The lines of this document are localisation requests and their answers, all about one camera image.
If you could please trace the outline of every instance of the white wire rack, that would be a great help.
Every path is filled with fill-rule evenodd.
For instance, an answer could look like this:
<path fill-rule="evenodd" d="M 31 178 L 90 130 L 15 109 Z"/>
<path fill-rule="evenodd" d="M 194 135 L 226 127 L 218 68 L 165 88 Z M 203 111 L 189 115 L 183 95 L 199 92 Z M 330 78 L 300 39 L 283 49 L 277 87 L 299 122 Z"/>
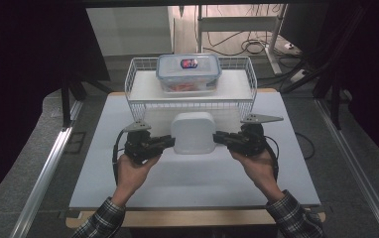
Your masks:
<path fill-rule="evenodd" d="M 257 78 L 249 57 L 219 58 L 222 75 L 214 92 L 173 95 L 163 92 L 156 78 L 157 60 L 131 60 L 125 94 L 135 121 L 146 120 L 145 117 L 154 112 L 157 116 L 173 117 L 181 112 L 208 111 L 213 117 L 222 117 L 225 109 L 236 111 L 238 119 L 251 112 L 257 94 Z"/>

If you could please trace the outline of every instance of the clear plastic box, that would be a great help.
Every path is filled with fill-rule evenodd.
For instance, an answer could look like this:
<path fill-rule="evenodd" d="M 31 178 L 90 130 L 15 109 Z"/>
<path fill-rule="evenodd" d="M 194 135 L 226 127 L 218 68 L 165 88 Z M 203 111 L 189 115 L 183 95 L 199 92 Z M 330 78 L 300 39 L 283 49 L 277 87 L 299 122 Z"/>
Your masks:
<path fill-rule="evenodd" d="M 166 93 L 214 91 L 220 76 L 216 55 L 163 55 L 158 58 L 156 77 Z"/>

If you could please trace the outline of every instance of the gray carpet floor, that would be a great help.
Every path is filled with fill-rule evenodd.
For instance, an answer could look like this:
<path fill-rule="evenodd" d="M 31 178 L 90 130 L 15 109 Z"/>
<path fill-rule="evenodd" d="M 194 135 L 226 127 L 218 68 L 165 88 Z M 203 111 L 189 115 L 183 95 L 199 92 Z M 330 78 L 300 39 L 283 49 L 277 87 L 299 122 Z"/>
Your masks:
<path fill-rule="evenodd" d="M 124 73 L 128 70 L 129 59 L 110 58 L 106 62 L 112 81 L 102 83 L 114 90 L 123 90 L 121 78 L 124 78 Z M 253 62 L 258 77 L 272 75 L 264 58 L 254 58 Z M 279 89 L 280 81 L 270 84 L 275 81 L 265 79 L 259 83 Z M 328 237 L 379 237 L 379 224 L 312 98 L 314 84 L 312 81 L 282 96 L 295 132 L 307 136 L 314 143 L 315 154 L 307 160 L 307 166 L 322 202 L 320 210 L 326 215 L 325 232 Z M 86 83 L 83 85 L 87 98 L 83 101 L 71 138 L 28 237 L 69 237 L 73 233 L 73 230 L 65 226 L 63 215 L 68 210 L 69 200 L 106 99 L 106 94 L 97 88 Z M 379 149 L 354 121 L 347 106 L 346 103 L 340 107 L 342 132 L 379 193 Z M 28 144 L 0 185 L 0 237 L 9 237 L 62 127 L 59 91 L 47 96 L 43 108 L 44 112 Z M 312 145 L 303 137 L 298 139 L 304 156 L 311 155 Z M 130 237 L 130 233 L 123 229 L 118 236 Z"/>

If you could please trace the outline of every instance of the wooden edge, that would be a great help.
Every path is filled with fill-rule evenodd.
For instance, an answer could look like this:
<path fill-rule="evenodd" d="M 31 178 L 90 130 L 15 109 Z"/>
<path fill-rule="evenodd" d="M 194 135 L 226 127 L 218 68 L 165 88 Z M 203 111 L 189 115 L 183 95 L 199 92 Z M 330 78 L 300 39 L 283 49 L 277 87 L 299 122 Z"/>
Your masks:
<path fill-rule="evenodd" d="M 274 88 L 258 88 L 257 92 L 277 92 Z"/>
<path fill-rule="evenodd" d="M 258 88 L 258 92 L 277 92 L 274 88 Z M 111 92 L 109 93 L 109 96 L 123 96 L 125 95 L 125 92 Z"/>
<path fill-rule="evenodd" d="M 67 218 L 65 225 L 77 228 L 94 211 L 82 211 L 80 218 Z M 319 218 L 325 221 L 325 213 Z M 194 211 L 127 211 L 122 227 L 237 226 L 275 224 L 265 209 L 260 210 L 194 210 Z"/>
<path fill-rule="evenodd" d="M 123 96 L 125 92 L 111 92 L 108 96 Z"/>

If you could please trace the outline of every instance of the plaid sleeve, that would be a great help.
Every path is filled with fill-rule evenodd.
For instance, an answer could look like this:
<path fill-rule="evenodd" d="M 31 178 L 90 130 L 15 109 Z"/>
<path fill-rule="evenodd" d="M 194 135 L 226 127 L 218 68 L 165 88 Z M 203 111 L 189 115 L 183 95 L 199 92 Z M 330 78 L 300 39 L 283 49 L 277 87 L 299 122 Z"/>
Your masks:
<path fill-rule="evenodd" d="M 124 216 L 125 207 L 116 206 L 108 197 L 96 212 L 75 230 L 72 237 L 111 237 L 121 226 Z"/>
<path fill-rule="evenodd" d="M 287 191 L 285 197 L 274 204 L 267 204 L 267 211 L 276 221 L 285 237 L 326 237 L 316 213 L 304 210 Z"/>

